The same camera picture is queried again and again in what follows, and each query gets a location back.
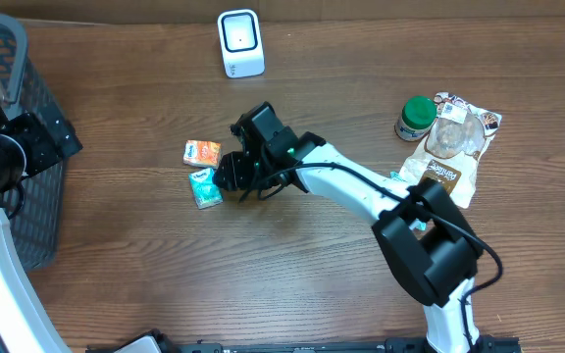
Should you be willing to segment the teal tissue pack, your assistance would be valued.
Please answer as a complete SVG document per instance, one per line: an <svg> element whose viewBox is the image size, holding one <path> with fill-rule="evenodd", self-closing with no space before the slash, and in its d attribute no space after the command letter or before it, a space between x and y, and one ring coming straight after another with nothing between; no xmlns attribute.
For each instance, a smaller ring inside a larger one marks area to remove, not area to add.
<svg viewBox="0 0 565 353"><path fill-rule="evenodd" d="M215 170L207 168L188 176L198 209L206 209L223 202L221 189L213 182Z"/></svg>

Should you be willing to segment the orange snack packet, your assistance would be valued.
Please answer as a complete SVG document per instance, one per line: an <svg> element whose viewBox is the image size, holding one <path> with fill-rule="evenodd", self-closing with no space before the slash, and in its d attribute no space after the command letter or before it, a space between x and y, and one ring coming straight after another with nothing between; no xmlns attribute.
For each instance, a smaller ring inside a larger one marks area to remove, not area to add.
<svg viewBox="0 0 565 353"><path fill-rule="evenodd" d="M216 169L221 161L221 149L218 142L187 140L182 160L190 166Z"/></svg>

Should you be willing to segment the teal packet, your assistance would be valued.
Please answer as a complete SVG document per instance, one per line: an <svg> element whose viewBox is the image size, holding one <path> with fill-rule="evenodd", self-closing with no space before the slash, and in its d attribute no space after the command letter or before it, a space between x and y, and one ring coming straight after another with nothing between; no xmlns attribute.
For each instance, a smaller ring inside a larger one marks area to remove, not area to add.
<svg viewBox="0 0 565 353"><path fill-rule="evenodd" d="M406 182L406 180L398 172L395 172L395 171L391 171L390 174L389 174L389 177L392 180L396 180L396 181L399 181L399 182ZM426 227L427 227L427 224L424 223L424 222L421 222L421 221L415 221L414 225L411 226L412 229L415 229L417 231L424 231L426 229Z"/></svg>

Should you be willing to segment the green lid jar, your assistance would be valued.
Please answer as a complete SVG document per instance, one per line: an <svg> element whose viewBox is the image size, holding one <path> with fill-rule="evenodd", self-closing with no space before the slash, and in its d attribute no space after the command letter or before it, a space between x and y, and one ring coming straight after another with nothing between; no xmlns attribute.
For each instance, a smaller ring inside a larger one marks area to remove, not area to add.
<svg viewBox="0 0 565 353"><path fill-rule="evenodd" d="M433 100L424 96L414 96L403 106L394 130L405 141L421 139L436 120L437 107Z"/></svg>

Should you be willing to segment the brown white snack bag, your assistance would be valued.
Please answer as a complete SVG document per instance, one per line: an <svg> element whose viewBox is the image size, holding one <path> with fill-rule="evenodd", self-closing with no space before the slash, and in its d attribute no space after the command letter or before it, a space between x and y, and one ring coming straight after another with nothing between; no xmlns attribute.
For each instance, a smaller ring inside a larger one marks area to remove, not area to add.
<svg viewBox="0 0 565 353"><path fill-rule="evenodd" d="M437 118L398 175L410 184L432 178L457 206L466 209L476 191L480 159L500 128L502 116L450 92L437 93L434 103Z"/></svg>

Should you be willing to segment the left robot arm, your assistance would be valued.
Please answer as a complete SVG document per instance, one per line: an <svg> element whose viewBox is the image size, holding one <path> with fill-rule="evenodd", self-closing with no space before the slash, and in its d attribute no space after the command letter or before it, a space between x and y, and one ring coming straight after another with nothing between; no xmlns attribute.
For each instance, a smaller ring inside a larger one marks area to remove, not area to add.
<svg viewBox="0 0 565 353"><path fill-rule="evenodd" d="M82 148L62 116L33 112L9 117L0 87L0 352L67 352L32 287L14 244L28 195L24 180L39 176Z"/></svg>

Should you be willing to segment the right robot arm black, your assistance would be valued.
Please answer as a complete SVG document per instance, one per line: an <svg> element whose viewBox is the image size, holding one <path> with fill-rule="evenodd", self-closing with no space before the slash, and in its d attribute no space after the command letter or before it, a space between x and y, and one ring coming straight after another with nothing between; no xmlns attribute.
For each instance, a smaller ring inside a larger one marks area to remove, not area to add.
<svg viewBox="0 0 565 353"><path fill-rule="evenodd" d="M213 182L264 201L288 186L325 197L367 222L399 285L423 305L433 352L475 352L479 331L468 298L480 240L433 179L410 186L344 157L321 136L296 135L263 102L231 125L241 144Z"/></svg>

